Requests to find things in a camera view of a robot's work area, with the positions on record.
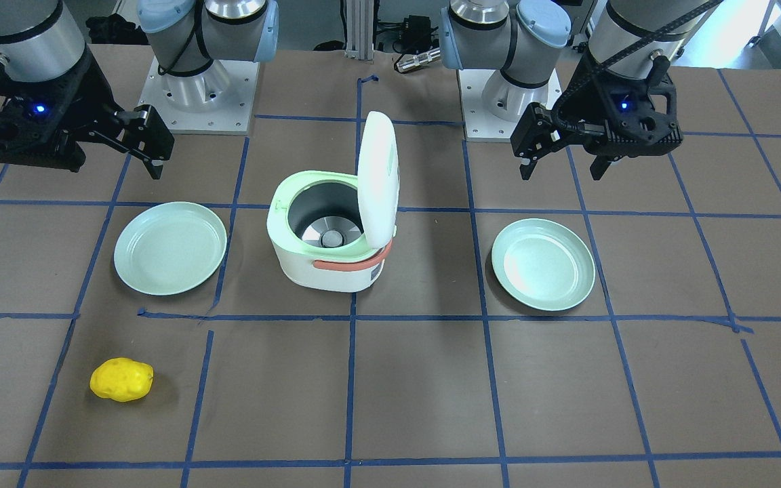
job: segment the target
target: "rice cooker handle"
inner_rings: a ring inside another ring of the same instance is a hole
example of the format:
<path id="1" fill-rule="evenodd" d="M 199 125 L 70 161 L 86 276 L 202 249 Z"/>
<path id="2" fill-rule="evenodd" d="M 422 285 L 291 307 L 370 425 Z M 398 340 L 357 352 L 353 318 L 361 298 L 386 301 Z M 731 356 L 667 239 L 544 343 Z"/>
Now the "rice cooker handle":
<path id="1" fill-rule="evenodd" d="M 323 260 L 314 260 L 313 266 L 317 269 L 326 269 L 328 271 L 363 271 L 372 268 L 372 266 L 381 263 L 391 252 L 393 240 L 388 241 L 388 245 L 382 248 L 372 258 L 362 260 L 362 262 L 324 262 Z"/>

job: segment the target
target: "plate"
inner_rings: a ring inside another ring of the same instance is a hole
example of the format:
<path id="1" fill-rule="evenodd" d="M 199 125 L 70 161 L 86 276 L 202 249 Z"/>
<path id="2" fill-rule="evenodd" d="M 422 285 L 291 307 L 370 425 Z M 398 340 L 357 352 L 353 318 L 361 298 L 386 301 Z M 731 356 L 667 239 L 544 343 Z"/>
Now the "plate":
<path id="1" fill-rule="evenodd" d="M 172 201 L 128 222 L 114 249 L 114 267 L 140 293 L 172 296 L 206 281 L 219 268 L 226 242 L 225 226 L 212 210 Z"/>
<path id="2" fill-rule="evenodd" d="M 517 220 L 493 242 L 493 270 L 519 302 L 549 312 L 583 302 L 595 284 L 589 248 L 566 226 L 545 219 Z"/>

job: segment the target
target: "rice cooker lid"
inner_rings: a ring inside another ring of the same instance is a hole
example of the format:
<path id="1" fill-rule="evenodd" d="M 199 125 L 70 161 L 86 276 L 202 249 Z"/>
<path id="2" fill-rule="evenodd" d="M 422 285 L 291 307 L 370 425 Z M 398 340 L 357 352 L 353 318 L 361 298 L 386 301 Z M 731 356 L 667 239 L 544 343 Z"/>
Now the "rice cooker lid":
<path id="1" fill-rule="evenodd" d="M 369 112 L 357 155 L 357 207 L 369 247 L 380 249 L 391 241 L 398 204 L 399 155 L 393 123 L 381 112 Z"/>

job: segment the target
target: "metal base plate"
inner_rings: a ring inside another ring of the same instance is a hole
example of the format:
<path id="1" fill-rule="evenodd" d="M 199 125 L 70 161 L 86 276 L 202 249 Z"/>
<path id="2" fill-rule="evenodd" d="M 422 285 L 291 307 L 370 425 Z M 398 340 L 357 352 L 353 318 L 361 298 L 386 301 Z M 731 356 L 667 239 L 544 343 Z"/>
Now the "metal base plate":
<path id="1" fill-rule="evenodd" d="M 252 120 L 252 106 L 255 102 L 255 89 L 258 87 L 259 62 L 221 61 L 231 77 L 236 92 L 230 102 L 220 104 L 219 108 L 209 112 L 186 112 L 171 105 L 165 95 L 161 77 L 158 74 L 159 62 L 153 58 L 146 75 L 146 83 L 140 92 L 140 103 L 149 103 L 159 111 L 167 128 L 174 134 L 230 134 L 244 136 L 248 134 Z"/>
<path id="2" fill-rule="evenodd" d="M 462 69 L 458 71 L 462 117 L 466 121 L 466 140 L 472 142 L 508 142 L 516 121 L 506 121 L 490 113 L 481 99 L 481 92 L 495 69 Z M 552 108 L 561 93 L 556 70 L 548 81 L 546 107 Z"/>

